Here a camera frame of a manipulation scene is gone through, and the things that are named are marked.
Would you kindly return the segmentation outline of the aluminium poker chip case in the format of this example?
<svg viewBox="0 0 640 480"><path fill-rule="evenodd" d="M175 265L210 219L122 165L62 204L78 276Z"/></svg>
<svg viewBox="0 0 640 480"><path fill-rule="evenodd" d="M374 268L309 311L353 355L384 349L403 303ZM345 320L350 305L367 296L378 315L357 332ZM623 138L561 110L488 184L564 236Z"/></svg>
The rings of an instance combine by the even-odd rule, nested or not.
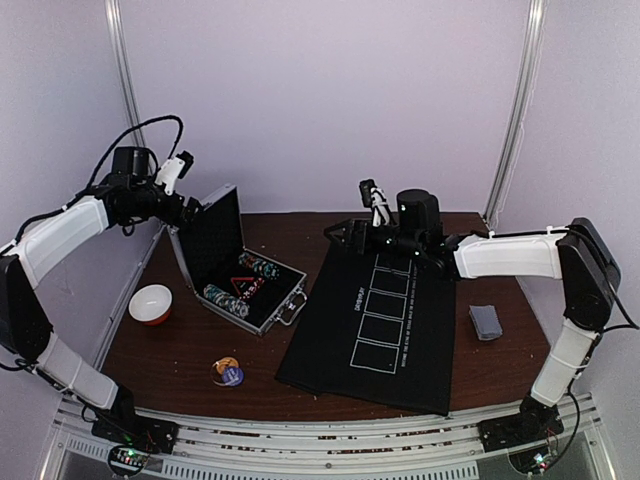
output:
<svg viewBox="0 0 640 480"><path fill-rule="evenodd" d="M169 238L178 266L197 300L208 310L258 336L273 324L291 325L307 303L307 274L261 253L244 242L237 188L225 185L201 201L198 217L187 227L171 227ZM268 280L238 264L243 252L264 258L279 268L279 277ZM213 284L238 297L231 277L261 277L264 284L249 300L245 319L238 318L208 301L204 288Z"/></svg>

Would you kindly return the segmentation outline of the grey playing card deck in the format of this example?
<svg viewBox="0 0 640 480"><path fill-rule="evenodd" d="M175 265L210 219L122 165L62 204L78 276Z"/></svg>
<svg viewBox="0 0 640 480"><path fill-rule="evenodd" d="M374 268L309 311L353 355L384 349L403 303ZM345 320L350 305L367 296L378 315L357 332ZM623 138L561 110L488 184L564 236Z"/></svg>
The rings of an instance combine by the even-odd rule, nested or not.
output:
<svg viewBox="0 0 640 480"><path fill-rule="evenodd" d="M497 310L493 305L471 305L469 307L469 313L476 335L480 341L495 340L503 335Z"/></svg>

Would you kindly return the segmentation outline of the orange big blind button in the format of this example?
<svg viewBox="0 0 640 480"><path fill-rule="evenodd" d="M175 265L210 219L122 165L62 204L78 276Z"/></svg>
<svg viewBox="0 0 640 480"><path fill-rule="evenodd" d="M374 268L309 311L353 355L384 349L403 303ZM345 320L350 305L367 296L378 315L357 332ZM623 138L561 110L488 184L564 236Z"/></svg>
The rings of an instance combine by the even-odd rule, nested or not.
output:
<svg viewBox="0 0 640 480"><path fill-rule="evenodd" d="M228 369L237 369L239 362L231 356L225 356L216 360L211 365L210 376L214 382L225 382L225 372Z"/></svg>

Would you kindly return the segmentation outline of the purple small blind button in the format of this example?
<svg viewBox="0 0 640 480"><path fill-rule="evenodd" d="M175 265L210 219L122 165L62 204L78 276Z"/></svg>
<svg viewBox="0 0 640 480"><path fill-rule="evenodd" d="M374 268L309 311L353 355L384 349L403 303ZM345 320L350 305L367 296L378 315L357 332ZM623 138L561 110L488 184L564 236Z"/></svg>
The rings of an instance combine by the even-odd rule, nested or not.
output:
<svg viewBox="0 0 640 480"><path fill-rule="evenodd" d="M244 381L244 371L240 367L226 367L221 374L222 385L225 387L236 387Z"/></svg>

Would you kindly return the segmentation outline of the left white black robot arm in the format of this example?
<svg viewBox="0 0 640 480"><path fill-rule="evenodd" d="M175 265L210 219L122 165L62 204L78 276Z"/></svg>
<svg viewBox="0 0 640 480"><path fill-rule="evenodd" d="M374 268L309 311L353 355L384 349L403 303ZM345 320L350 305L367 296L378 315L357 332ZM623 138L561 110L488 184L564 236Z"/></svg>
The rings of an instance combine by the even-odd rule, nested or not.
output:
<svg viewBox="0 0 640 480"><path fill-rule="evenodd" d="M69 347L37 296L41 281L70 254L106 230L134 227L157 218L171 226L188 224L200 210L175 183L193 165L193 156L172 153L148 174L153 154L138 147L111 147L111 172L89 183L68 204L25 222L1 253L1 344L16 355L17 369L27 370L63 394L75 396L123 444L145 435L143 417L135 412L126 387L100 373Z"/></svg>

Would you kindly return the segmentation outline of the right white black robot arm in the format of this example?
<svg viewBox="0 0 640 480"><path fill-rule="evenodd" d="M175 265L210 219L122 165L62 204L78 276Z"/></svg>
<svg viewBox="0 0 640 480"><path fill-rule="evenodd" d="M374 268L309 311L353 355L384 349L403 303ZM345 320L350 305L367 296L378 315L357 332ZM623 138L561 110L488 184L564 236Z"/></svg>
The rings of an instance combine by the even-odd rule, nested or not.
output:
<svg viewBox="0 0 640 480"><path fill-rule="evenodd" d="M401 191L392 210L380 187L364 182L360 190L370 218L346 219L324 231L347 252L408 258L441 280L557 282L561 324L539 374L517 413L485 420L478 429L489 447L561 433L559 401L586 369L602 336L612 331L612 311L624 308L618 296L621 269L594 223L576 217L565 226L533 231L445 234L439 201L428 191Z"/></svg>

